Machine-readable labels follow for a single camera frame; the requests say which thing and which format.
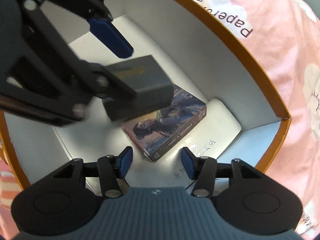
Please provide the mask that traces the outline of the dark grey box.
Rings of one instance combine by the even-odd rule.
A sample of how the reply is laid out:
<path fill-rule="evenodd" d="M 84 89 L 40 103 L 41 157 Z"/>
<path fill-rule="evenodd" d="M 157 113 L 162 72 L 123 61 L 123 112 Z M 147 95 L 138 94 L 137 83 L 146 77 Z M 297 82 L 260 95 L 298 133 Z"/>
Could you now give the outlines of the dark grey box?
<path fill-rule="evenodd" d="M 137 118 L 171 104 L 174 84 L 152 55 L 115 63 L 107 69 L 137 93 L 129 101 L 103 99 L 112 121 Z"/>

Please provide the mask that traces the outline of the pink striped white plush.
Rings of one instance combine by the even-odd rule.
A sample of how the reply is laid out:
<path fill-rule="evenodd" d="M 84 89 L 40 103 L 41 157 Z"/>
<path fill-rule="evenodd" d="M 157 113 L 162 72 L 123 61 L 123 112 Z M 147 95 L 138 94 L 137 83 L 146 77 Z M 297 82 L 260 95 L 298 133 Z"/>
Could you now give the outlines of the pink striped white plush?
<path fill-rule="evenodd" d="M 10 166 L 3 160 L 1 160 L 0 172 L 1 206 L 10 211 L 13 200 L 22 191 L 22 189 Z"/>

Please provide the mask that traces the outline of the illustrated book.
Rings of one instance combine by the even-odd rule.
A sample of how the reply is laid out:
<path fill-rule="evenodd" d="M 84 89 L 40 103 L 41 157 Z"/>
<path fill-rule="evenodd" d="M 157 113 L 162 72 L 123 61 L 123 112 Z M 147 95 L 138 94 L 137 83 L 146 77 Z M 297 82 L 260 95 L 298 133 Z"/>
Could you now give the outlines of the illustrated book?
<path fill-rule="evenodd" d="M 171 105 L 122 123 L 146 157 L 157 162 L 207 115 L 207 105 L 174 85 Z"/>

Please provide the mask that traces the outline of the orange cardboard storage box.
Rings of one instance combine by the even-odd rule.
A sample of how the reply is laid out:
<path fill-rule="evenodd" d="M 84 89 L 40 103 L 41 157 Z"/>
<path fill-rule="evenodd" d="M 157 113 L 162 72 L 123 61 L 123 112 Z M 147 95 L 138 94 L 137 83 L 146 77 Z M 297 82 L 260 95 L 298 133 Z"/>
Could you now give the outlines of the orange cardboard storage box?
<path fill-rule="evenodd" d="M 206 103 L 220 100 L 240 123 L 241 132 L 217 159 L 229 163 L 240 158 L 257 165 L 275 143 L 281 119 L 221 38 L 174 0 L 107 0 L 106 4 L 114 25 L 132 44 L 134 57 L 152 55 L 175 84 Z M 9 113 L 2 118 L 7 162 L 29 183 L 73 158 L 94 162 L 133 145 L 121 123 L 108 118 L 98 98 L 92 100 L 84 121 L 65 127 Z M 155 184 L 153 164 L 134 146 L 126 182 L 132 187 L 170 187 Z"/>

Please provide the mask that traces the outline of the pink patterned bed duvet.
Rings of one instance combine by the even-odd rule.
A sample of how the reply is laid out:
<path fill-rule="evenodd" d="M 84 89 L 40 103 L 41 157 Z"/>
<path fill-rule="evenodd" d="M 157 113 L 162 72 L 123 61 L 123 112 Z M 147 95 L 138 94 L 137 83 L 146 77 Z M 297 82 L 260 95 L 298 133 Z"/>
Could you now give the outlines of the pink patterned bed duvet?
<path fill-rule="evenodd" d="M 319 20 L 303 0 L 214 0 L 245 9 L 256 33 L 241 43 L 279 92 L 291 126 L 267 174 L 303 203 L 297 232 L 319 235 Z"/>

